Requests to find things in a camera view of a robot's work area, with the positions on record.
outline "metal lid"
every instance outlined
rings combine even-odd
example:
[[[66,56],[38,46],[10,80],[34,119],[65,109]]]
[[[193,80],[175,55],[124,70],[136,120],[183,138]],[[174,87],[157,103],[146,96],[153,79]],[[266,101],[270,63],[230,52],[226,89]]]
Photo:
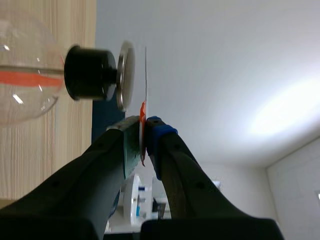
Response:
[[[135,51],[133,45],[125,41],[120,50],[116,75],[116,103],[125,112],[131,103],[135,77]]]

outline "wooden surface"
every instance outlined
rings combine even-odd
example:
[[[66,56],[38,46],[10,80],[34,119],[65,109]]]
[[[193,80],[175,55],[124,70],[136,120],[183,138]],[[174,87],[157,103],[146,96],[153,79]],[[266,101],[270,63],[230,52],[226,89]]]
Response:
[[[10,0],[40,20],[58,43],[93,47],[96,33],[95,0]],[[18,199],[91,143],[92,101],[59,98],[38,119],[0,128],[0,198]]]

